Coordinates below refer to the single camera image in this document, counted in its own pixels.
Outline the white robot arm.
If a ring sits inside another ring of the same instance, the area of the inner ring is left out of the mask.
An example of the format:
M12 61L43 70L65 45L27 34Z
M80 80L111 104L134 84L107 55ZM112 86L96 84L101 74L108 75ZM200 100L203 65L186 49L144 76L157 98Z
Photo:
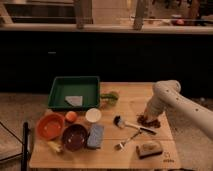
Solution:
M171 106L188 117L213 141L213 111L182 96L177 80L158 81L153 84L152 90L153 96L144 110L148 123L157 119L167 106Z

